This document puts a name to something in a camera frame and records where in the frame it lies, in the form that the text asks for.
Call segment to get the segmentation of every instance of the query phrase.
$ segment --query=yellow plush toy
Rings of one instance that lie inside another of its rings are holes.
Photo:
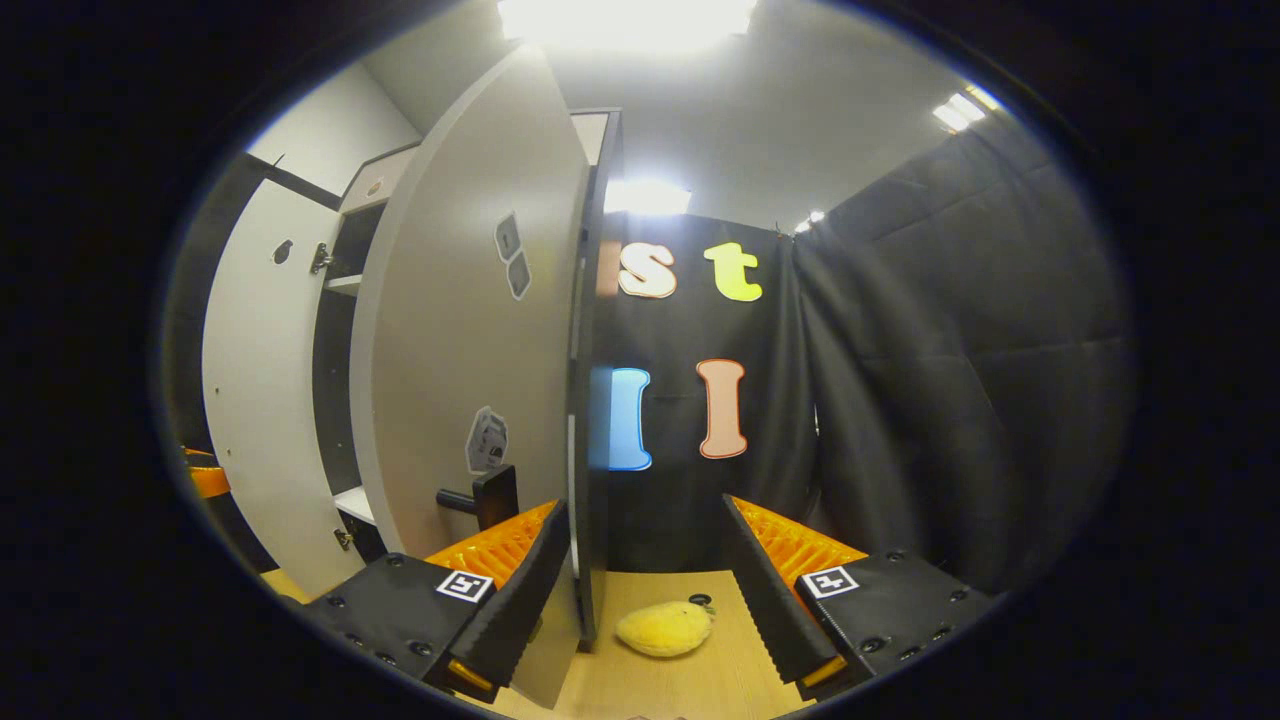
[[[618,620],[622,642],[645,655],[672,657],[703,644],[716,611],[684,600],[652,605]]]

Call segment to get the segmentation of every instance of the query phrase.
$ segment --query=door hinge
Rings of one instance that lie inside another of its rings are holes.
[[[351,550],[351,541],[353,539],[351,533],[344,532],[342,528],[334,528],[333,537],[338,541],[338,544],[342,546],[344,552]]]
[[[333,263],[333,255],[329,254],[329,246],[321,242],[316,245],[316,254],[311,258],[311,274],[316,274],[324,268],[328,268]]]

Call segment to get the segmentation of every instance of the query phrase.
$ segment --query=ceiling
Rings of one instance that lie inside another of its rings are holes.
[[[425,135],[515,46],[495,0],[466,0],[364,63]],[[745,37],[686,54],[544,50],[570,109],[622,108],[627,177],[787,232],[942,142],[931,113],[965,85],[865,18],[796,0],[760,0]]]

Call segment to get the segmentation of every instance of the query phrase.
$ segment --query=sticker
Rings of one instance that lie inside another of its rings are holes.
[[[716,272],[716,290],[730,300],[754,302],[764,295],[759,284],[746,282],[746,268],[759,268],[755,255],[742,252],[742,246],[726,242],[703,251],[703,258],[710,260]]]
[[[503,263],[511,263],[516,252],[520,252],[520,229],[516,228],[515,213],[498,223],[498,228],[493,231],[493,242],[498,246],[498,259]]]
[[[739,429],[737,382],[746,370],[733,360],[703,360],[695,368],[707,383],[707,439],[698,447],[703,457],[722,460],[746,452]]]
[[[616,368],[609,413],[609,470],[644,470],[653,456],[644,451],[640,429],[640,396],[649,373],[639,368]]]
[[[676,256],[660,245],[632,242],[618,254],[618,287],[637,297],[667,297],[676,292]]]
[[[507,420],[485,405],[476,411],[467,434],[467,470],[484,475],[497,470],[507,457]]]
[[[493,231],[493,243],[498,247],[498,260],[506,265],[507,287],[511,288],[511,297],[520,302],[529,291],[534,281],[532,270],[529,268],[529,256],[525,255],[524,243],[520,241],[520,229],[516,227],[516,213],[508,213],[498,227]]]
[[[467,602],[480,602],[480,598],[484,597],[484,591],[489,589],[492,584],[493,578],[454,570],[449,573],[448,578],[444,578],[444,582],[435,588],[435,592]]]
[[[532,277],[529,272],[529,261],[525,260],[525,254],[521,252],[516,255],[516,259],[507,265],[507,286],[511,287],[511,296],[520,301],[525,297],[525,291],[529,290],[529,283],[532,282]]]
[[[809,585],[809,592],[817,600],[849,592],[858,587],[858,583],[849,577],[849,573],[841,565],[800,577],[804,579],[804,584]]]

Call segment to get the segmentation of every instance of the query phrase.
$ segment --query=blue letter i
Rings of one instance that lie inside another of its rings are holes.
[[[644,370],[613,370],[609,470],[644,470],[653,465],[653,457],[644,451],[644,436],[640,432],[640,393],[648,384],[649,373]]]

